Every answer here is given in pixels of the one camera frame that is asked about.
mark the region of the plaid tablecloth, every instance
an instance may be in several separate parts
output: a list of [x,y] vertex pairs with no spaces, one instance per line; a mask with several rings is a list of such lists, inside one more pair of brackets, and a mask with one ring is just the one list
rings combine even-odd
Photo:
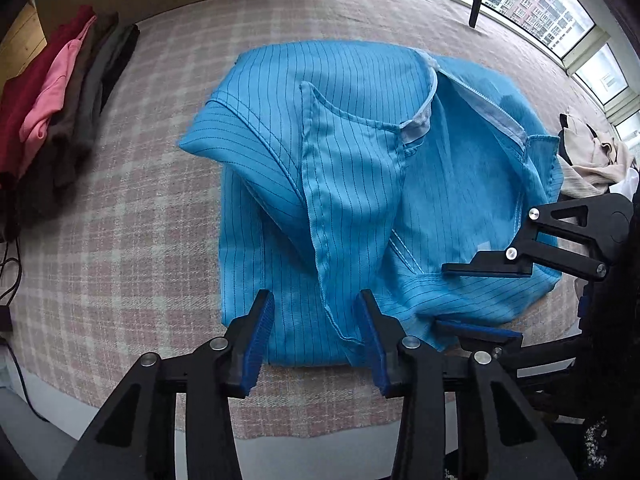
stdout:
[[[483,16],[475,30],[467,20],[468,9],[449,0],[210,0],[140,23],[75,200],[22,234],[11,337],[20,362],[100,406],[142,352],[183,354],[223,333],[220,167],[175,142],[245,50],[318,38],[416,46],[507,74],[550,131],[568,106],[606,127],[539,50]],[[576,303],[565,277],[512,326],[527,342],[556,338],[574,322]],[[401,405],[380,397],[366,370],[264,367],[231,410],[236,435],[253,438],[383,424],[399,418]]]

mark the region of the pink garment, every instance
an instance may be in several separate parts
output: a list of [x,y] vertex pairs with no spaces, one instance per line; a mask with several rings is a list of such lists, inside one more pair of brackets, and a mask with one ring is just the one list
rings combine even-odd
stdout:
[[47,72],[33,108],[24,118],[19,132],[20,142],[24,143],[24,155],[22,156],[22,163],[18,173],[19,178],[27,171],[31,161],[44,144],[51,116],[55,112],[62,110],[62,106],[65,103],[66,83],[69,81],[71,72],[76,64],[76,57],[84,37],[94,21],[95,15],[86,22],[80,34],[69,41],[58,53]]

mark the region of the blue shirt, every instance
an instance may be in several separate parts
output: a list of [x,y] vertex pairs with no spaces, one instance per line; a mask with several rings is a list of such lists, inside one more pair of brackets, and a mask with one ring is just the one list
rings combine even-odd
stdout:
[[523,211],[554,202],[562,183],[557,137],[507,78],[476,64],[357,41],[258,48],[180,147],[225,165],[223,322],[270,289],[271,363],[363,364],[362,288],[442,348],[434,319],[502,324],[559,279],[540,266],[530,278],[440,272],[505,249]]

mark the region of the beige cloth pile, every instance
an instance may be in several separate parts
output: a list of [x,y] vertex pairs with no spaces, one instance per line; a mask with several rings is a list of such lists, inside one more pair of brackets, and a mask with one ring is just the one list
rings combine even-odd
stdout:
[[635,165],[626,144],[609,132],[592,130],[574,115],[568,114],[566,122],[564,148],[572,164],[558,156],[564,174],[562,194],[571,198],[601,195],[611,184],[622,182]]

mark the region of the metal bolt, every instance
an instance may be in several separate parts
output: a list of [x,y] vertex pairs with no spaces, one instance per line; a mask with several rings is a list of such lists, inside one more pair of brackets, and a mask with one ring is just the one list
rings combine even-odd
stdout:
[[491,362],[491,356],[482,350],[474,354],[474,359],[476,360],[476,363],[481,365],[487,365]]
[[148,352],[140,358],[140,364],[143,366],[153,366],[158,361],[158,356],[153,352]]
[[227,341],[224,337],[215,337],[211,341],[209,341],[209,346],[212,350],[224,350],[229,345],[229,341]]
[[515,260],[518,257],[518,251],[515,247],[509,247],[504,254],[507,256],[507,260]]
[[408,335],[402,338],[402,346],[405,348],[418,348],[420,340],[415,336]]

